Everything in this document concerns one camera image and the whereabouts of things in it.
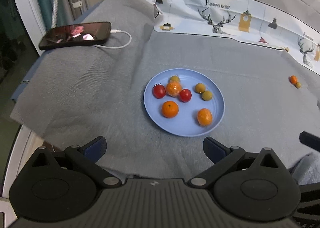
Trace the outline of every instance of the red tomato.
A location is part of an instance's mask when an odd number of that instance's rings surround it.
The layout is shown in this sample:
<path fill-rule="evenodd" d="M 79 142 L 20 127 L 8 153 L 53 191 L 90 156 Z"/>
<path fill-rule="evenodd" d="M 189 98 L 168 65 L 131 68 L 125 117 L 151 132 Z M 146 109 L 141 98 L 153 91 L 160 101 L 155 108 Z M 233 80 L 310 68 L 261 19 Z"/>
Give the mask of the red tomato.
<path fill-rule="evenodd" d="M 180 93 L 179 93 L 179 97 L 180 97 L 180 100 L 182 102 L 189 102 L 191 100 L 191 92 L 189 89 L 183 89 Z"/>
<path fill-rule="evenodd" d="M 153 88 L 152 88 L 152 93 L 155 96 L 155 98 L 161 99 L 165 96 L 165 88 L 163 85 L 160 84 L 156 84 Z"/>

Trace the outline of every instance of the yellow-green fruit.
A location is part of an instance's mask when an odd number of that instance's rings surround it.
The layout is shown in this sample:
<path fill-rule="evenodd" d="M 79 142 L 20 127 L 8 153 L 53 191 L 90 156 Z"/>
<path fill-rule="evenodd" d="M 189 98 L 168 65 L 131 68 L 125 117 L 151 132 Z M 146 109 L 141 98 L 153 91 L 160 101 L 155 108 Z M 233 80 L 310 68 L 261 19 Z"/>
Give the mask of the yellow-green fruit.
<path fill-rule="evenodd" d="M 180 78 L 178 78 L 178 76 L 172 76 L 170 81 L 180 82 Z"/>
<path fill-rule="evenodd" d="M 198 94 L 202 94 L 202 93 L 205 91 L 205 85 L 202 84 L 202 83 L 196 84 L 195 91 L 196 91 Z"/>
<path fill-rule="evenodd" d="M 204 91 L 202 94 L 202 99 L 204 99 L 204 101 L 209 101 L 212 99 L 212 93 L 210 91 Z"/>

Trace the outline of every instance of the black phone case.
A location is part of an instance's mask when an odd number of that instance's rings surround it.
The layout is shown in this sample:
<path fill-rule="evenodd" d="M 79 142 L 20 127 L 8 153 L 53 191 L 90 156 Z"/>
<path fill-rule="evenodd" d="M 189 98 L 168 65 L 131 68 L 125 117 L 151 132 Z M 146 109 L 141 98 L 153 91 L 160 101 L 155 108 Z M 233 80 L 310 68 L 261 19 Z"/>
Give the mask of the black phone case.
<path fill-rule="evenodd" d="M 40 43 L 39 43 L 39 49 L 40 50 L 53 50 L 53 49 L 57 49 L 57 48 L 65 48 L 65 47 L 74 47 L 74 46 L 91 46 L 91 45 L 101 45 L 106 43 L 106 41 L 109 39 L 110 37 L 110 31 L 111 31 L 111 23 L 107 22 L 107 21 L 101 21 L 102 23 L 108 23 L 108 28 L 106 30 L 106 37 L 102 40 L 87 40 L 87 41 L 79 41 L 79 42 L 63 42 L 63 43 L 55 43 L 52 45 L 43 45 L 41 46 L 41 42 L 47 37 L 48 33 L 50 31 L 48 31 L 43 38 L 41 39 Z M 89 23 L 79 23 L 79 24 L 74 24 L 74 25 L 85 25 L 85 24 L 91 24 L 92 22 Z"/>

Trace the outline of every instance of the white charging cable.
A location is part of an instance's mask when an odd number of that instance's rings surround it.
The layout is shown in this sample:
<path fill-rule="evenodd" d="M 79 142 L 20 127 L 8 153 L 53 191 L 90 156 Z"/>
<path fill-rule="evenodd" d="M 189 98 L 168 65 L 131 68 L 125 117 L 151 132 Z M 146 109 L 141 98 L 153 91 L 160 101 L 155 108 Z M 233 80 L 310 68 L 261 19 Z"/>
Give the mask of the white charging cable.
<path fill-rule="evenodd" d="M 121 32 L 127 34 L 130 38 L 128 43 L 124 44 L 123 46 L 120 46 L 120 47 L 107 47 L 107 46 L 102 46 L 102 45 L 93 45 L 93 46 L 98 47 L 98 48 L 111 49 L 111 50 L 122 49 L 131 43 L 132 37 L 131 37 L 130 33 L 126 32 L 126 31 L 120 31 L 120 30 L 111 30 L 110 31 L 110 33 L 121 33 Z"/>

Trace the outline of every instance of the ridged black surface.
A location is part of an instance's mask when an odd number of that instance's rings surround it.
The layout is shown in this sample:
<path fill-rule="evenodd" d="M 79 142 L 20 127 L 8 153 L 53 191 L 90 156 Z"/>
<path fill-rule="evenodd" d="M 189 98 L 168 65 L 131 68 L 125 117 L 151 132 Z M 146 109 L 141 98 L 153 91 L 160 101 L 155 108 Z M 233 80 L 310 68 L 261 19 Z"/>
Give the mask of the ridged black surface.
<path fill-rule="evenodd" d="M 202 189 L 187 187 L 181 179 L 129 179 L 116 189 L 102 191 L 85 213 L 58 223 L 20 218 L 11 228 L 248 228 L 298 227 L 291 220 L 257 224 L 223 212 Z"/>

